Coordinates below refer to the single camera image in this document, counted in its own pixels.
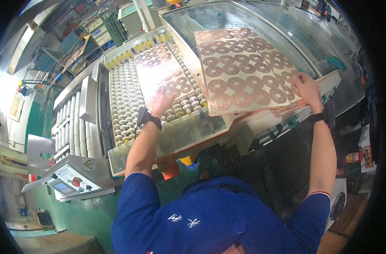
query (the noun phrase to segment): industrial machine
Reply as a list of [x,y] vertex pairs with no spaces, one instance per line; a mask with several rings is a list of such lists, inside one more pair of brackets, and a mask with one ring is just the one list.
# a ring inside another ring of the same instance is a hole
[[[138,109],[149,107],[155,91],[144,82],[159,77],[140,68],[140,60],[155,50],[171,53],[167,55],[173,61],[171,70],[180,70],[180,77],[191,86],[182,89],[186,93],[161,118],[163,130],[156,153],[160,172],[177,159],[215,144],[236,144],[241,154],[246,154],[254,140],[266,145],[311,114],[305,106],[288,113],[261,110],[210,117],[196,31],[250,28],[317,81],[323,103],[346,87],[342,93],[350,99],[336,102],[337,115],[364,96],[358,76],[351,68],[344,68],[349,63],[344,58],[346,45],[300,9],[267,2],[226,1],[160,10],[162,26],[105,53],[55,100],[53,139],[39,141],[50,143],[52,161],[40,161],[39,167],[28,165],[28,172],[47,179],[60,201],[95,197],[120,188],[122,178],[117,177],[124,174],[129,150],[140,132],[136,126]],[[28,155],[32,153],[31,143],[28,139]],[[39,160],[38,150],[34,150],[34,157]]]

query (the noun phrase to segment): red emergency stop button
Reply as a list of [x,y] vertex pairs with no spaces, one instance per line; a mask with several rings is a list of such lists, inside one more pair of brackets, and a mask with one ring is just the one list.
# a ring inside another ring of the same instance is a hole
[[83,182],[82,179],[80,179],[79,177],[74,177],[72,180],[72,185],[75,187],[80,187],[81,182]]

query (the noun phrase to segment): machine control panel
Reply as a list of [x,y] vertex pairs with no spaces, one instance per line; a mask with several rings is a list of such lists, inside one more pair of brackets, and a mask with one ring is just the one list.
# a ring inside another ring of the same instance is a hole
[[69,164],[64,165],[54,174],[57,178],[49,181],[48,185],[64,196],[72,196],[101,189],[100,186],[85,178]]

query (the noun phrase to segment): man's right hand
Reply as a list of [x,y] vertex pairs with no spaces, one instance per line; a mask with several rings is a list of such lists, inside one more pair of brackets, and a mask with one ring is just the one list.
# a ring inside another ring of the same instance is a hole
[[313,114],[321,113],[323,105],[321,103],[320,93],[321,88],[316,81],[304,72],[299,73],[299,76],[292,77],[292,84],[297,87],[301,98],[309,104]]

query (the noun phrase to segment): white pipe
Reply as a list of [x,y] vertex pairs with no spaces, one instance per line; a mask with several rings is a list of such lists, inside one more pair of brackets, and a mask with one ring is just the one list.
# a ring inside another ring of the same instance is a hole
[[61,132],[62,132],[62,138],[61,138],[61,143],[62,143],[62,148],[64,148],[66,145],[65,145],[65,140],[66,140],[66,129],[65,129],[65,126],[63,125],[62,128],[61,128]]
[[138,0],[138,2],[140,2],[142,11],[145,15],[146,20],[148,21],[149,29],[150,30],[155,29],[154,20],[152,19],[151,13],[148,10],[148,6],[146,6],[145,0]]
[[67,110],[66,110],[66,118],[68,118],[68,117],[70,117],[70,107],[72,106],[72,100],[71,99],[69,99],[69,101],[68,101],[68,106],[67,106]]
[[85,124],[86,124],[87,157],[94,158],[93,149],[91,148],[90,123],[85,121]]
[[69,123],[66,124],[65,131],[66,131],[66,133],[65,133],[65,146],[66,146],[70,142]]
[[55,152],[58,153],[59,152],[59,133],[56,133],[55,135]]
[[59,117],[61,116],[61,111],[58,111],[58,114],[56,115],[56,128],[59,128]]
[[70,102],[70,120],[69,120],[69,149],[70,155],[74,155],[74,106],[76,104],[76,95],[72,96]]
[[66,120],[66,111],[68,110],[68,105],[67,104],[65,104],[64,106],[63,106],[63,116],[62,116],[62,120],[64,121],[64,120]]
[[148,29],[148,26],[146,25],[145,18],[142,15],[142,12],[141,12],[141,9],[139,8],[139,4],[138,4],[137,0],[134,1],[134,4],[135,4],[135,9],[138,12],[139,18],[141,19],[142,28],[145,31],[145,33],[148,33],[149,29]]
[[62,150],[62,130],[59,130],[58,133],[58,150]]
[[80,130],[79,130],[80,91],[76,93],[76,104],[74,105],[74,154],[81,156],[80,152]]
[[79,118],[80,154],[83,157],[87,157],[86,132],[84,128],[84,120]]
[[63,108],[61,108],[61,111],[59,113],[59,125],[63,123]]

